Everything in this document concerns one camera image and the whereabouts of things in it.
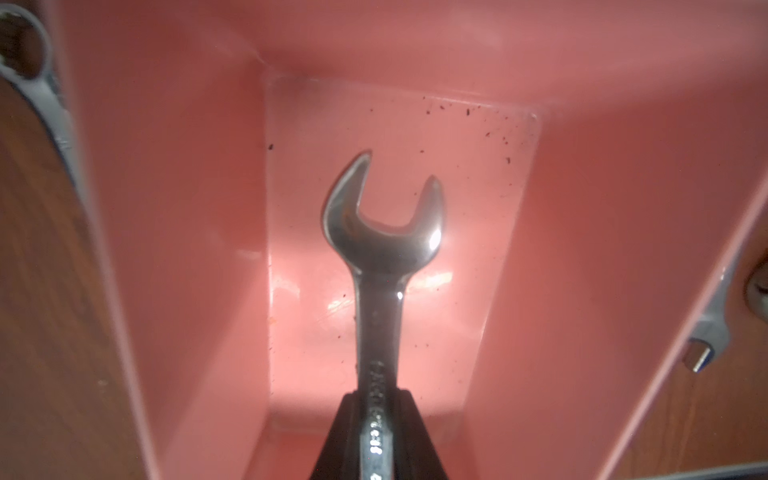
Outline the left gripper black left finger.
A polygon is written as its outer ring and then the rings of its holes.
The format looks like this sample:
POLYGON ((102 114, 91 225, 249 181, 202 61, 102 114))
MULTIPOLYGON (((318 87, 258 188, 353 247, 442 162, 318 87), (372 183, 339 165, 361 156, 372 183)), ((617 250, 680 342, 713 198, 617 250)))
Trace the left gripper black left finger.
POLYGON ((310 480, 359 480, 363 414, 358 391, 342 397, 310 480))

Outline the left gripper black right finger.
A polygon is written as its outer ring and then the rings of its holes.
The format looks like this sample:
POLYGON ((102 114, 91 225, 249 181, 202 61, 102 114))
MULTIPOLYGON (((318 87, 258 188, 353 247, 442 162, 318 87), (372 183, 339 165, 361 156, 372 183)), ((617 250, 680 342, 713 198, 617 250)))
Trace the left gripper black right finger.
POLYGON ((397 480, 447 480, 448 476, 410 391, 395 399, 394 465, 397 480))

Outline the short silver combination wrench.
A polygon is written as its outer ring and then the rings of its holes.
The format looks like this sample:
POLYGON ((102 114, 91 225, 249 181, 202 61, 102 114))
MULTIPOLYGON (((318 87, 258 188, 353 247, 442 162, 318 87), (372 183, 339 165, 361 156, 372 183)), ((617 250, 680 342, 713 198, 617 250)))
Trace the short silver combination wrench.
POLYGON ((437 255, 445 228, 440 180, 429 177, 403 226, 366 219, 360 204, 372 161, 360 152, 332 187, 322 212, 329 245, 345 262, 355 292, 359 476, 396 476, 396 399, 403 305, 411 278, 437 255))

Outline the large silver combination wrench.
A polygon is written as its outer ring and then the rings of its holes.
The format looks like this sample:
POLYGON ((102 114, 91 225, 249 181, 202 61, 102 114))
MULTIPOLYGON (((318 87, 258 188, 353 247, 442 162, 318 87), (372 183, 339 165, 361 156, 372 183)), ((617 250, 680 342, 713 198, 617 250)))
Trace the large silver combination wrench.
POLYGON ((691 372, 702 371, 729 345, 731 335, 725 311, 734 268, 732 263, 723 270, 716 290, 689 337, 682 363, 691 372))

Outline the pink plastic storage box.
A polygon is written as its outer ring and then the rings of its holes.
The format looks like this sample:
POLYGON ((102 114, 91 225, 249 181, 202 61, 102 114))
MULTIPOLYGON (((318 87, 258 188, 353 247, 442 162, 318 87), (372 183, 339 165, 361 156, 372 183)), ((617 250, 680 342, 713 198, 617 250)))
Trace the pink plastic storage box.
POLYGON ((354 388, 329 190, 443 186, 399 379, 454 479, 603 479, 767 195, 763 1, 48 1, 153 479, 304 479, 354 388))

